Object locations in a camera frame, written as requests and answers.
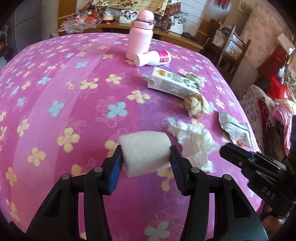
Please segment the crumpled tissue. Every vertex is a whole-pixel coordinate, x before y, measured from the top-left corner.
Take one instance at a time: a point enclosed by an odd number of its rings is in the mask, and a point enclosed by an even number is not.
[[[213,140],[207,129],[178,121],[171,123],[168,131],[178,139],[178,143],[183,147],[182,157],[189,159],[193,167],[198,167],[204,172],[215,171],[207,156],[219,150],[220,145]]]
[[[210,105],[201,94],[192,94],[184,99],[185,109],[189,116],[202,117],[202,114],[210,114]]]

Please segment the wooden chair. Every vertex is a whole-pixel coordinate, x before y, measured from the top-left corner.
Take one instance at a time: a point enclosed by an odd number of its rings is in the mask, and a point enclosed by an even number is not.
[[[230,84],[232,82],[232,79],[233,79],[243,57],[246,54],[246,51],[248,50],[251,40],[249,39],[247,44],[242,43],[242,45],[241,45],[238,40],[232,39],[233,35],[235,34],[234,31],[236,29],[236,26],[233,26],[231,28],[230,32],[227,32],[223,29],[219,29],[219,27],[220,27],[220,24],[217,21],[213,21],[211,31],[209,33],[210,39],[205,44],[204,49],[201,54],[206,55],[208,49],[214,50],[213,58],[209,58],[209,59],[215,65],[215,67],[218,69],[218,71],[223,76],[225,81],[228,84]],[[227,36],[227,40],[224,42],[224,44],[221,48],[212,43],[217,30],[221,31],[224,35]],[[226,48],[228,47],[230,41],[232,41],[235,45],[237,45],[242,50],[242,53],[238,57],[238,59],[235,59],[234,57],[232,57],[229,53],[227,53],[225,51]],[[224,69],[220,66],[222,59],[230,62],[229,67],[227,69]]]

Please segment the white sponge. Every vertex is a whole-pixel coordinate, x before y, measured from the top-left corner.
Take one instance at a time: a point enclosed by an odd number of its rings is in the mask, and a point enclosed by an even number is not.
[[[166,133],[139,131],[120,136],[119,144],[128,177],[138,177],[170,167],[171,142]]]

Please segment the pink water bottle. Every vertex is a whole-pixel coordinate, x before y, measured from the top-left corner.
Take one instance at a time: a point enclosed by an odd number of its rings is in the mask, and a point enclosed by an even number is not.
[[[153,28],[156,21],[153,12],[143,10],[138,14],[138,18],[132,22],[129,32],[126,58],[133,60],[138,53],[147,53],[153,36]]]

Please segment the white box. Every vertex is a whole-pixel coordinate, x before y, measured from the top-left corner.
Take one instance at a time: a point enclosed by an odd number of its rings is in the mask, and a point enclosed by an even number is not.
[[[200,94],[198,84],[180,75],[167,70],[154,67],[148,81],[148,88],[164,91],[180,98],[186,98],[191,94]]]

